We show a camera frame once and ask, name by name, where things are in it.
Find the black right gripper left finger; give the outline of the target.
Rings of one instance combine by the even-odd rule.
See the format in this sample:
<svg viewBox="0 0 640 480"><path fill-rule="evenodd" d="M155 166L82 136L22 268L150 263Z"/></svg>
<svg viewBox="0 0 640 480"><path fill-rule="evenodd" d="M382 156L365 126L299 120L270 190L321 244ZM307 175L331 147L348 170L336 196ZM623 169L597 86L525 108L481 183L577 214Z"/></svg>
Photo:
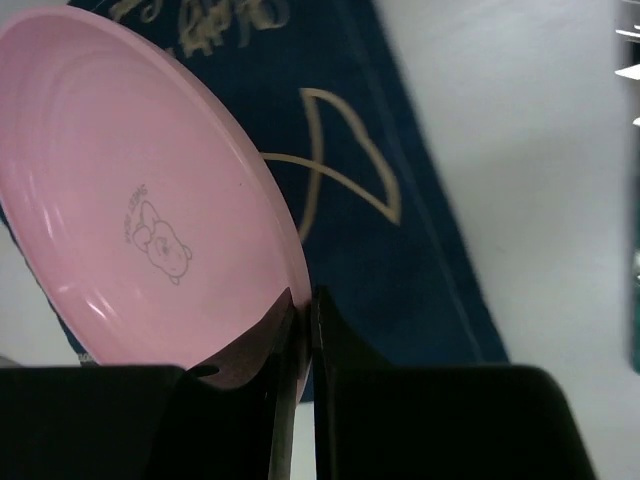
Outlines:
<svg viewBox="0 0 640 480"><path fill-rule="evenodd" d="M200 364L3 368L5 479L286 479L298 316L283 292Z"/></svg>

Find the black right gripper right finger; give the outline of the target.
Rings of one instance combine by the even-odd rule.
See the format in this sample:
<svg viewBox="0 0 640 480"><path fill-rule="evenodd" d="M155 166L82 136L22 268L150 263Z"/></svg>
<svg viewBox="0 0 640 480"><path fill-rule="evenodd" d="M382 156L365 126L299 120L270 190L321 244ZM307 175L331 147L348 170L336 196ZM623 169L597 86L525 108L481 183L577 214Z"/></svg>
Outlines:
<svg viewBox="0 0 640 480"><path fill-rule="evenodd" d="M569 404L522 365L387 362L314 293L316 475L320 479L592 479Z"/></svg>

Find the pink plastic plate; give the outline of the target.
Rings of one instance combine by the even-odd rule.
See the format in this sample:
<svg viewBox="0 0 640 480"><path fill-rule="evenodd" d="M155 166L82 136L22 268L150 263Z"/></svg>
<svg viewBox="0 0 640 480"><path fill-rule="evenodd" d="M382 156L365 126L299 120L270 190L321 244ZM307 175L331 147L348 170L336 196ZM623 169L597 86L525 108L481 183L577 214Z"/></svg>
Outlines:
<svg viewBox="0 0 640 480"><path fill-rule="evenodd" d="M99 364L190 368L311 285L290 211L225 106L96 14L1 29L1 204L56 312Z"/></svg>

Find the dark blue cloth placemat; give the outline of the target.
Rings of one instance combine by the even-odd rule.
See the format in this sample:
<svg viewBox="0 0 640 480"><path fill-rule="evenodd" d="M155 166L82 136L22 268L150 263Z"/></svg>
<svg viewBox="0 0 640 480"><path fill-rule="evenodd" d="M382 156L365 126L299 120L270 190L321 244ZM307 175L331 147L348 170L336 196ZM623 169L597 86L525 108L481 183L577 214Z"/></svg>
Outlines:
<svg viewBox="0 0 640 480"><path fill-rule="evenodd" d="M313 290L400 365L504 362L369 1L74 1L165 51L265 161Z"/></svg>

